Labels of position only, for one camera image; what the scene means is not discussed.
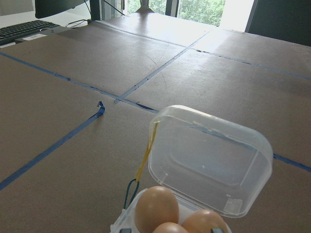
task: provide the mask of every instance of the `green cord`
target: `green cord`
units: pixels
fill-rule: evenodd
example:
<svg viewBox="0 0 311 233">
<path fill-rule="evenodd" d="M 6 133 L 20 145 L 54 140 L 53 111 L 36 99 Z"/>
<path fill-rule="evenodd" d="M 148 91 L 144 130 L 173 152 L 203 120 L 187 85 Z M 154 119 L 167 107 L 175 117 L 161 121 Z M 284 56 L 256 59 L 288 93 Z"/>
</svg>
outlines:
<svg viewBox="0 0 311 233">
<path fill-rule="evenodd" d="M 128 206 L 126 206 L 127 198 L 128 198 L 128 193 L 129 193 L 130 187 L 131 187 L 131 185 L 132 185 L 132 183 L 133 183 L 134 181 L 136 181 L 136 179 L 132 179 L 132 180 L 130 181 L 130 183 L 128 184 L 128 186 L 127 186 L 126 195 L 125 195 L 125 202 L 124 202 L 124 206 L 123 206 L 124 209 L 127 209 L 127 208 L 128 208 Z M 134 193 L 133 193 L 133 195 L 132 195 L 132 198 L 131 198 L 131 200 L 130 200 L 130 203 L 129 203 L 128 205 L 130 205 L 130 204 L 132 203 L 132 201 L 134 200 L 134 197 L 136 196 L 136 193 L 137 193 L 137 191 L 138 191 L 138 188 L 139 188 L 139 181 L 138 181 L 137 184 L 136 184 L 135 191 L 134 191 Z"/>
</svg>

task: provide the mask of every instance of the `black monitor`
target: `black monitor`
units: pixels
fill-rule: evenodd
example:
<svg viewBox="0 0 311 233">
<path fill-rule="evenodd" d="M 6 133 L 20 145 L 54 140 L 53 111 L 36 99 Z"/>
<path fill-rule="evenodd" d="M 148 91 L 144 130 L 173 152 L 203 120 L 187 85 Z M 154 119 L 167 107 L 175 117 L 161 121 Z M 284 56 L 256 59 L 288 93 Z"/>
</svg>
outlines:
<svg viewBox="0 0 311 233">
<path fill-rule="evenodd" d="M 74 8 L 83 0 L 35 0 L 35 17 L 45 18 Z"/>
</svg>

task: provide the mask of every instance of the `open plastic container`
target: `open plastic container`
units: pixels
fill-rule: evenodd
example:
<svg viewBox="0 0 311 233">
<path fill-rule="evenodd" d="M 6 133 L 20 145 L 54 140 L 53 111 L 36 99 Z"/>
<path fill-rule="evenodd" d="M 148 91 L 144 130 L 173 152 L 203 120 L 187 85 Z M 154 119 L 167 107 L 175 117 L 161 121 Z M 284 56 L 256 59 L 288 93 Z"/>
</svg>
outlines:
<svg viewBox="0 0 311 233">
<path fill-rule="evenodd" d="M 155 116 L 150 140 L 156 123 L 148 168 L 177 197 L 179 222 L 199 209 L 227 217 L 246 215 L 272 173 L 273 151 L 267 139 L 250 128 L 181 105 Z M 142 192 L 111 226 L 112 233 L 122 228 L 139 233 L 134 213 Z"/>
</svg>

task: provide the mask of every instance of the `yellow strap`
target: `yellow strap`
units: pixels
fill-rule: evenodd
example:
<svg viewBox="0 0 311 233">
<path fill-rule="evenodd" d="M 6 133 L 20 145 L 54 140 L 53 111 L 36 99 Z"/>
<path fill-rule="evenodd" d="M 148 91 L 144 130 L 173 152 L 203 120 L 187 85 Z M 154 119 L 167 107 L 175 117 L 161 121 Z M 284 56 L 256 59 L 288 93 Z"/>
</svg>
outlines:
<svg viewBox="0 0 311 233">
<path fill-rule="evenodd" d="M 140 165 L 140 167 L 139 167 L 139 169 L 138 169 L 138 171 L 136 172 L 136 175 L 135 175 L 136 182 L 138 182 L 140 180 L 142 171 L 144 170 L 145 163 L 148 160 L 148 157 L 149 157 L 152 145 L 153 145 L 153 143 L 155 141 L 156 129 L 157 129 L 157 125 L 158 124 L 159 124 L 159 122 L 155 123 L 155 128 L 154 128 L 154 132 L 152 134 L 152 138 L 151 138 L 151 140 L 148 140 L 148 145 L 147 145 L 147 149 L 146 149 L 145 154 L 144 154 L 144 158 L 143 158 L 142 163 L 141 163 L 141 165 Z"/>
</svg>

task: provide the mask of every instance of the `egg carton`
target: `egg carton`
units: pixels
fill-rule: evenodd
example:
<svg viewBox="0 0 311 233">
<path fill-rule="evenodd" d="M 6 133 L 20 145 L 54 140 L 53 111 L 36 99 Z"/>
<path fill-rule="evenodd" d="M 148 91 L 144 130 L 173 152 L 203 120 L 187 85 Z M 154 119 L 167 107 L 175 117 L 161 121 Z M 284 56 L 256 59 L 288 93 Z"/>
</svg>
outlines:
<svg viewBox="0 0 311 233">
<path fill-rule="evenodd" d="M 138 199 L 143 194 L 143 192 L 145 192 L 146 190 L 147 189 L 140 191 L 126 210 L 122 209 L 121 215 L 118 217 L 116 222 L 110 226 L 111 233 L 119 233 L 121 229 L 126 229 L 126 228 L 131 228 L 132 233 L 140 233 L 134 222 L 135 207 L 138 202 Z M 190 203 L 185 202 L 179 197 L 176 197 L 176 199 L 179 205 L 178 224 L 182 224 L 188 216 L 190 216 L 194 211 L 197 211 L 200 209 L 199 207 L 196 207 L 194 205 L 191 205 Z M 228 233 L 232 233 L 228 225 L 227 225 L 227 229 L 228 229 Z"/>
</svg>

